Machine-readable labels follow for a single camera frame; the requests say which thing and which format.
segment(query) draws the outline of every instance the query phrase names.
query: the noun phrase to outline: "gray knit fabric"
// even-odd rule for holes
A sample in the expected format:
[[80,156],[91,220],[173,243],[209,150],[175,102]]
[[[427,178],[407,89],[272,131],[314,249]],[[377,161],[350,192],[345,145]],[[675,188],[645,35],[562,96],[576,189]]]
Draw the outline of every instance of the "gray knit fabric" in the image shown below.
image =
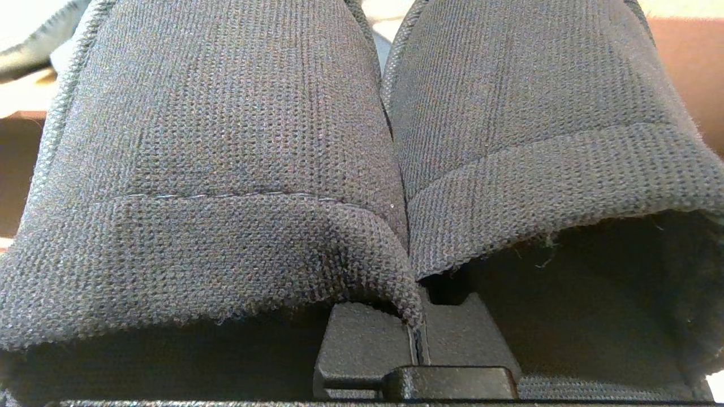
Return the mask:
[[93,2],[0,259],[0,347],[345,299],[418,324],[379,65],[352,9]]
[[525,240],[554,248],[568,228],[668,211],[680,222],[638,244],[668,245],[679,261],[632,272],[665,297],[657,312],[676,323],[683,367],[698,376],[722,366],[722,234],[700,214],[724,212],[724,163],[643,22],[635,1],[418,0],[382,93],[418,278]]

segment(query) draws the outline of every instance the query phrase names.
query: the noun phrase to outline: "black plastic clip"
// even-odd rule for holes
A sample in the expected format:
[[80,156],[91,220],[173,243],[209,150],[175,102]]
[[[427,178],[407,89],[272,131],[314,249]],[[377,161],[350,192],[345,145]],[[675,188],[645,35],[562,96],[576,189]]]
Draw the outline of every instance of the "black plastic clip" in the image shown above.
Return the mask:
[[332,310],[317,358],[314,395],[357,400],[517,398],[517,361],[476,294],[459,305],[423,294],[425,326],[358,303]]

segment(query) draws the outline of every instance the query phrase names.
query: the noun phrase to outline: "black plastic bracket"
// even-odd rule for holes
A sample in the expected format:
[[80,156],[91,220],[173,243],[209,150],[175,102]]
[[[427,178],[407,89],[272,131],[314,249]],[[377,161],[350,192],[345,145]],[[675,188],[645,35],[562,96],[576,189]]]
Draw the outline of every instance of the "black plastic bracket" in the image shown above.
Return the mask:
[[433,304],[423,292],[425,325],[358,303],[337,304],[314,372],[322,400],[500,400],[516,398],[521,375],[477,295]]

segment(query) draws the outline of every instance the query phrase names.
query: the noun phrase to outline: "stretched fabric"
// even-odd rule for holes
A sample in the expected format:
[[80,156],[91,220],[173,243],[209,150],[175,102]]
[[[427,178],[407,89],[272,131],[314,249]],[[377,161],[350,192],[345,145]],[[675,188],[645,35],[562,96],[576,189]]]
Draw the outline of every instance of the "stretched fabric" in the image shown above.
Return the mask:
[[0,258],[0,382],[151,325],[344,300],[419,324],[379,84],[354,2],[95,0]]
[[[631,396],[636,386],[621,376],[597,381],[603,367],[572,362],[561,375],[533,360],[581,356],[596,348],[585,343],[596,337],[607,343],[599,347],[600,362],[633,366],[636,351],[626,356],[612,339],[626,330],[641,330],[642,349],[661,349],[654,360],[679,360],[677,389],[722,368],[717,219],[724,212],[724,163],[704,145],[667,79],[635,1],[418,0],[393,43],[382,96],[405,185],[413,272],[423,279],[463,267],[478,275],[491,300],[513,291],[500,306],[484,299],[494,316],[503,315],[496,321],[506,325],[502,332],[531,375],[522,395],[615,399],[607,389],[619,384],[619,395]],[[643,217],[634,228],[646,229],[641,240],[612,231]],[[583,238],[590,225],[609,237]],[[566,230],[577,237],[562,239]],[[563,266],[566,256],[578,255],[565,245],[579,240],[595,247],[593,254]],[[546,254],[517,267],[530,262],[528,245]],[[498,256],[507,262],[492,267],[487,259]],[[471,259],[483,261],[467,267]],[[623,288],[605,295],[585,291],[581,303],[623,314],[586,318],[561,302],[565,292],[552,291],[548,309],[533,301],[563,281],[561,272],[566,279],[574,274],[565,286],[574,292],[589,273],[619,282]],[[514,276],[493,279],[504,273]],[[538,276],[546,278],[510,289]],[[646,302],[641,308],[657,323],[646,331],[622,320],[639,305],[620,307],[614,298]],[[520,312],[506,313],[511,304],[522,304]],[[659,319],[662,329],[654,328]],[[569,348],[542,340],[561,337],[558,329],[588,334],[573,336]],[[675,347],[668,351],[659,346],[670,341]],[[531,346],[541,353],[532,356]],[[659,398],[652,388],[631,398]],[[674,393],[665,397],[681,397]]]

